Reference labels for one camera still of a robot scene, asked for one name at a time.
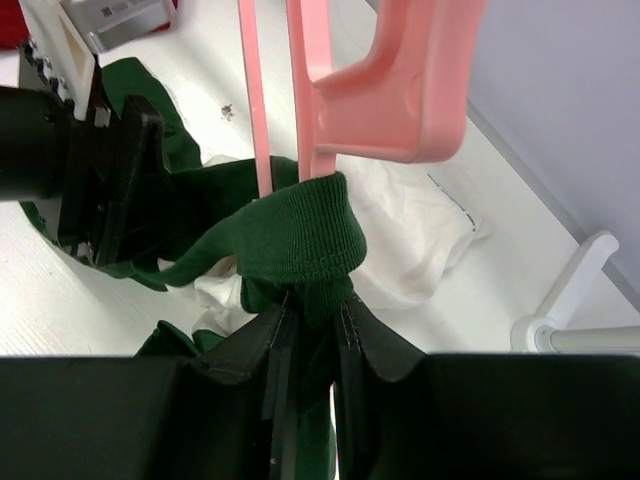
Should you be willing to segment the white green raglan t shirt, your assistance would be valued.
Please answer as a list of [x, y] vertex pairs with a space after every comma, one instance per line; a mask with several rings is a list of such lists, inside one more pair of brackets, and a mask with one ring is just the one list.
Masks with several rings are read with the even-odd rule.
[[[22, 56], [20, 86], [26, 85], [30, 69], [54, 82], [45, 78], [41, 61]], [[200, 232], [103, 268], [148, 287], [182, 287], [231, 256], [241, 276], [242, 302], [257, 317], [270, 306], [290, 303], [299, 316], [296, 469], [291, 479], [322, 479], [332, 472], [331, 459], [338, 454], [333, 318], [356, 297], [349, 276], [365, 257], [365, 239], [342, 175], [297, 183], [292, 163], [278, 158], [277, 189], [260, 199], [254, 186], [238, 186], [250, 166], [245, 160], [174, 173]], [[163, 322], [132, 358], [193, 359], [224, 340], [189, 340]]]

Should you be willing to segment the pink plastic hanger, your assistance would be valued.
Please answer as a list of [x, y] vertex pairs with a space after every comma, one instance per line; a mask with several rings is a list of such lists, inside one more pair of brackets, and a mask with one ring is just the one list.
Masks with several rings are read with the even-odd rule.
[[483, 1], [382, 1], [366, 57], [336, 70], [325, 1], [286, 4], [300, 181], [339, 154], [397, 163], [451, 158], [465, 134]]

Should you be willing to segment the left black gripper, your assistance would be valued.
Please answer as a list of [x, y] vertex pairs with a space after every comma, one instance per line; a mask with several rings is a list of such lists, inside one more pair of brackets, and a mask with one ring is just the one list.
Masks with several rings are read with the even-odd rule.
[[96, 267], [130, 260], [196, 230], [189, 205], [164, 166], [164, 87], [142, 64], [110, 64], [99, 72], [97, 114], [107, 125], [65, 117], [54, 195], [54, 242], [92, 250]]

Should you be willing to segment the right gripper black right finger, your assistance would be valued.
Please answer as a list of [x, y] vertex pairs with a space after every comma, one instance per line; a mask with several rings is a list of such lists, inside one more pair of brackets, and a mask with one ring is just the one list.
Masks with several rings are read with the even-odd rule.
[[634, 356], [427, 354], [358, 298], [333, 318], [344, 479], [635, 479]]

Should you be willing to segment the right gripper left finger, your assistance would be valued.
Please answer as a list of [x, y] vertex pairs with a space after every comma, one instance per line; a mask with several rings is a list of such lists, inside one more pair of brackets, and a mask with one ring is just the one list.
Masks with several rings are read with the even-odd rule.
[[291, 479], [299, 316], [184, 357], [6, 357], [5, 479]]

